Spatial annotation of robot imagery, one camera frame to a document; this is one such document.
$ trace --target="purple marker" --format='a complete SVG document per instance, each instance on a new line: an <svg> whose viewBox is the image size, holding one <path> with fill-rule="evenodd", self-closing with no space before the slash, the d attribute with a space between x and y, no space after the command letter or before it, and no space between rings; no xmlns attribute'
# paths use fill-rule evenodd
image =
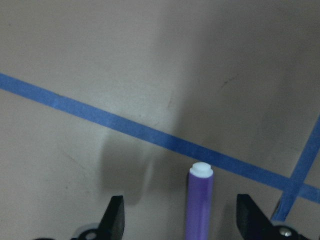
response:
<svg viewBox="0 0 320 240"><path fill-rule="evenodd" d="M214 171L205 162L192 165L188 177L185 240L208 240Z"/></svg>

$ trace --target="purple cylinder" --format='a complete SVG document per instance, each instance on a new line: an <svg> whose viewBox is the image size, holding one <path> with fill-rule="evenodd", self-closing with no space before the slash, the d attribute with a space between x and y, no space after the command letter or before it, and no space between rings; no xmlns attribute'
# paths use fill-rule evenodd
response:
<svg viewBox="0 0 320 240"><path fill-rule="evenodd" d="M190 168L186 209L185 240L208 240L214 173L205 162Z"/></svg>

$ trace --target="gray surface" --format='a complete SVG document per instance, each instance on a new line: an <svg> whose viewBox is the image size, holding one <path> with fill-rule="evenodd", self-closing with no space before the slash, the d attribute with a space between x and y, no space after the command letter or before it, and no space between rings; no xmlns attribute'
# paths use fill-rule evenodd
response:
<svg viewBox="0 0 320 240"><path fill-rule="evenodd" d="M0 72L289 177L320 113L319 10L318 1L1 1ZM124 240L183 239L193 159L2 90L0 110L3 239L68 239L114 194L125 196ZM318 166L306 180L316 187ZM237 193L271 216L280 191L215 172L212 239L239 239ZM317 236L320 206L305 216L302 201L289 220Z"/></svg>

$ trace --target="white cap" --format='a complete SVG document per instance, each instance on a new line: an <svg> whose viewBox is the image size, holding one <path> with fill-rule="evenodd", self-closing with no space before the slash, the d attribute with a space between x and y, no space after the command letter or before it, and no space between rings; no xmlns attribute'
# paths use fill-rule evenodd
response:
<svg viewBox="0 0 320 240"><path fill-rule="evenodd" d="M198 178L206 179L214 174L211 165L205 162L196 162L190 168L190 173Z"/></svg>

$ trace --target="black robotic claw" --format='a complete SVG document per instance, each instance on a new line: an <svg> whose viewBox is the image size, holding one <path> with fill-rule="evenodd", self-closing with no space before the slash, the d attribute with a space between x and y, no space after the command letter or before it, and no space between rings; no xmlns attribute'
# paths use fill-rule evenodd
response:
<svg viewBox="0 0 320 240"><path fill-rule="evenodd" d="M248 194L237 195L236 225L244 240L308 240L291 227L274 226Z"/></svg>
<svg viewBox="0 0 320 240"><path fill-rule="evenodd" d="M71 240L121 240L125 230L125 206L123 196L113 196L97 228L83 231ZM53 240L38 238L36 240Z"/></svg>

